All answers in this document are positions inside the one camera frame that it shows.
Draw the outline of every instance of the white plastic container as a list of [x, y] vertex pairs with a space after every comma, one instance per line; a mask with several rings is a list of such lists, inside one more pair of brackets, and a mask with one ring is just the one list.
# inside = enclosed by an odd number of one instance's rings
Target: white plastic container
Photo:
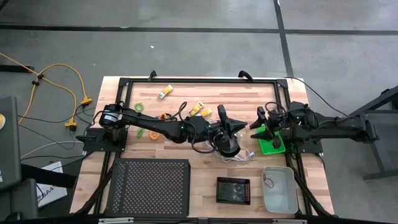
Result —
[[266, 167], [263, 170], [266, 177], [273, 181], [262, 182], [262, 202], [269, 212], [294, 214], [297, 212], [297, 193], [294, 172], [289, 167]]

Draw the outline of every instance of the cord plug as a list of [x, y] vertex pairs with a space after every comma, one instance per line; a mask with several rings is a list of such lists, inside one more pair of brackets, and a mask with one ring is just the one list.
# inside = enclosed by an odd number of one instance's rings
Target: cord plug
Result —
[[85, 96], [84, 99], [80, 102], [80, 104], [83, 106], [87, 106], [92, 102], [93, 102], [93, 99], [89, 98], [88, 96]]
[[71, 131], [76, 131], [77, 123], [73, 120], [73, 118], [70, 118], [69, 122], [65, 123], [65, 127], [69, 128]]

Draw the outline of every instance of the white paper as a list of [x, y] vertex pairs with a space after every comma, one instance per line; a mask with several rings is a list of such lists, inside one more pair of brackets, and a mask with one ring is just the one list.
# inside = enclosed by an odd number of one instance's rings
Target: white paper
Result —
[[[48, 166], [45, 166], [42, 169], [52, 170], [52, 169], [56, 168], [53, 170], [54, 172], [63, 173], [61, 166], [62, 166], [61, 162], [58, 161], [58, 162], [54, 162], [53, 164], [50, 164]], [[40, 187], [40, 189], [43, 191], [43, 194], [44, 194], [44, 198], [42, 200], [40, 200], [42, 198], [42, 193], [39, 190], [39, 188], [36, 187], [37, 201], [38, 201], [39, 208], [43, 207], [44, 205], [46, 205], [48, 203], [54, 202], [54, 201], [68, 195], [67, 189], [65, 187], [56, 187], [56, 186], [51, 186], [51, 185], [47, 185], [47, 184], [37, 184], [37, 185]]]

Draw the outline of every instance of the black perforated tray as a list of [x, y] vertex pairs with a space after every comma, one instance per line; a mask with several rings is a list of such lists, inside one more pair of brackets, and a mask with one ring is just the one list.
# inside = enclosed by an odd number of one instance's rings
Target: black perforated tray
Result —
[[188, 159], [116, 159], [105, 215], [187, 217]]

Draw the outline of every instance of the gray concrete floor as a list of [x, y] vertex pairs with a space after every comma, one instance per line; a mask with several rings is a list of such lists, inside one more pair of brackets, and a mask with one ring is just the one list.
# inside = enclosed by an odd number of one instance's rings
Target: gray concrete floor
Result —
[[[398, 30], [396, 1], [280, 0], [286, 29]], [[271, 0], [18, 0], [0, 12], [8, 24], [136, 27], [277, 28]], [[288, 35], [295, 77], [304, 80], [326, 100], [350, 113], [386, 88], [398, 84], [397, 36]], [[49, 32], [0, 30], [0, 52], [33, 65], [68, 63], [83, 76], [87, 92], [97, 100], [105, 75], [236, 76], [246, 70], [254, 77], [285, 77], [278, 34]], [[10, 63], [0, 58], [0, 64]], [[82, 98], [74, 73], [55, 68], [48, 77]], [[33, 75], [2, 73], [0, 96], [18, 99], [19, 114], [29, 102]], [[336, 116], [308, 92], [311, 107]], [[71, 96], [48, 84], [39, 87], [29, 116], [60, 120], [71, 115]], [[79, 123], [77, 133], [83, 132]], [[70, 136], [63, 123], [25, 120], [28, 126], [58, 141]], [[20, 129], [21, 154], [50, 141]], [[398, 222], [398, 178], [364, 182], [377, 172], [367, 145], [349, 140], [322, 141], [333, 206], [345, 218]], [[64, 150], [54, 146], [34, 155], [74, 156], [81, 145]], [[28, 164], [44, 166], [56, 159], [38, 158]], [[78, 167], [68, 166], [69, 173]]]

